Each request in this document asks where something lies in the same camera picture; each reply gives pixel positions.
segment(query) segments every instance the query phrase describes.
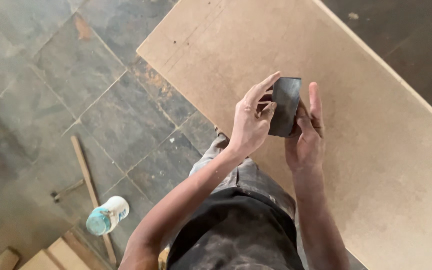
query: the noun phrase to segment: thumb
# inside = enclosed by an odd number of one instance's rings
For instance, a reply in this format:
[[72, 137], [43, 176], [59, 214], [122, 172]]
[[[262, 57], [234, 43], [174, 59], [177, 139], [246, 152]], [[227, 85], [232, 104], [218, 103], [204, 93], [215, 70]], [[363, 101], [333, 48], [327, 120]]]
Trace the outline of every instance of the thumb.
[[273, 118], [273, 114], [275, 113], [276, 106], [277, 106], [276, 102], [269, 103], [264, 109], [262, 109], [261, 116], [259, 117], [259, 119], [261, 121], [270, 122], [271, 119]]
[[298, 107], [296, 110], [296, 123], [301, 128], [303, 133], [315, 131], [313, 125], [311, 124], [311, 119], [303, 107]]

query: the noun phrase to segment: dark floor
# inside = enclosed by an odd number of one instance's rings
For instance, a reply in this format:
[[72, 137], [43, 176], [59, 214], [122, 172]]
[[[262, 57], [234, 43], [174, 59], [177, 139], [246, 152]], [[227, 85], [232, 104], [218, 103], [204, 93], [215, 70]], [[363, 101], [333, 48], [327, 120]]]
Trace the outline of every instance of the dark floor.
[[[71, 135], [100, 200], [130, 203], [111, 233], [118, 258], [206, 150], [213, 125], [135, 53], [174, 3], [0, 0], [0, 253], [12, 246], [27, 260], [72, 226], [84, 229], [86, 187], [59, 204], [50, 196], [82, 178]], [[432, 105], [432, 1], [325, 3]]]
[[322, 1], [432, 106], [432, 0]]

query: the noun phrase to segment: glue bottle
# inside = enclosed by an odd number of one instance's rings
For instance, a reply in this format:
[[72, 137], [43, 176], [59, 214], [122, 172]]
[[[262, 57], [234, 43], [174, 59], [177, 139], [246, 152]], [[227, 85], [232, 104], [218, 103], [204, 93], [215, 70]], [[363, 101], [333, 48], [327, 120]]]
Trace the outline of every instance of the glue bottle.
[[96, 207], [86, 220], [86, 228], [95, 236], [110, 233], [129, 214], [128, 202], [120, 196], [113, 196]]

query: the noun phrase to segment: left hand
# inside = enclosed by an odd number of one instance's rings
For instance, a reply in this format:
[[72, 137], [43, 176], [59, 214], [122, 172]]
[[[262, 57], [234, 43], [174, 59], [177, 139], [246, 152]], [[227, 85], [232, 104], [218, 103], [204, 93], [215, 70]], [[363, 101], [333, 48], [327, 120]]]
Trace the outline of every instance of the left hand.
[[271, 94], [266, 94], [266, 92], [271, 89], [279, 77], [281, 73], [278, 71], [261, 83], [254, 85], [236, 104], [233, 133], [227, 147], [243, 158], [256, 151], [268, 136], [276, 102], [269, 104], [258, 104], [258, 102], [271, 101]]

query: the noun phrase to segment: black sandpaper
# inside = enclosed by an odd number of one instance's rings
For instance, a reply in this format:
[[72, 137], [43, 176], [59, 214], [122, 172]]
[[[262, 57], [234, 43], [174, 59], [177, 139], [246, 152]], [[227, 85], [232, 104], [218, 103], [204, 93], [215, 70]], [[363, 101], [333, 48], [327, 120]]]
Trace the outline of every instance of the black sandpaper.
[[301, 78], [281, 77], [273, 85], [273, 102], [277, 107], [269, 127], [269, 135], [289, 137], [300, 101]]

